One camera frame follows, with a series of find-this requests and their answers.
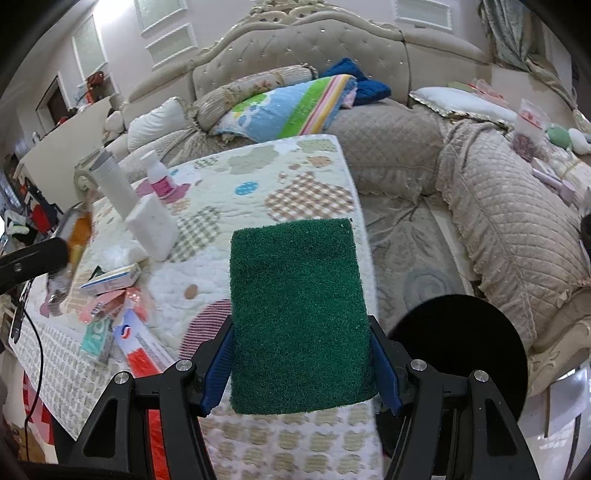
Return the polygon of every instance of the white cylindrical container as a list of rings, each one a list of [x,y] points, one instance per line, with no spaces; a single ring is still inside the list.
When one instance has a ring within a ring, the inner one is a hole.
[[[138,203],[139,197],[115,162],[111,152],[108,150],[100,152],[89,171],[102,193],[111,201],[113,208],[125,220]]]
[[[148,182],[152,185],[158,198],[165,199],[174,192],[177,185],[154,150],[142,156],[141,161],[146,166]]]

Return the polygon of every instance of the tufted headboard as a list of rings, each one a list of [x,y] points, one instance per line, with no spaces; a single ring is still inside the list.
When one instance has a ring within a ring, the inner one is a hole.
[[[149,111],[162,95],[193,102],[250,74],[302,63],[324,72],[344,57],[390,86],[402,104],[411,89],[491,78],[487,55],[449,33],[377,24],[324,0],[263,0],[191,60],[144,79],[129,94],[124,117]]]
[[[242,33],[210,61],[195,68],[196,97],[276,67],[308,63],[323,72],[343,57],[350,57],[368,77],[389,85],[394,100],[406,103],[410,72],[401,33],[369,22],[360,28],[353,25],[354,17],[342,15],[337,19],[336,15],[319,12],[293,25],[251,24],[256,29]]]

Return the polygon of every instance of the curtain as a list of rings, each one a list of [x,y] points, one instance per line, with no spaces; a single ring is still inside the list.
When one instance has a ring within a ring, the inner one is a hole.
[[[536,30],[539,20],[525,5],[519,0],[480,0],[478,13],[497,63],[531,73],[558,93],[569,107],[577,108],[554,67],[539,55],[536,42],[540,35],[540,29]]]

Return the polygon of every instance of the blue towel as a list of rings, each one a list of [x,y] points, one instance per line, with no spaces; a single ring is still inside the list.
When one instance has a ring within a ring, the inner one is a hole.
[[[335,66],[326,70],[320,77],[341,74],[352,75],[357,79],[357,97],[353,106],[367,105],[392,95],[392,90],[388,85],[377,80],[369,80],[351,59],[345,58],[341,60]]]

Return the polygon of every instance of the pink label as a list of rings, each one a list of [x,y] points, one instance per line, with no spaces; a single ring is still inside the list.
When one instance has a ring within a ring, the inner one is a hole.
[[[174,182],[170,178],[164,177],[162,180],[153,183],[152,188],[158,197],[165,198],[174,191]]]

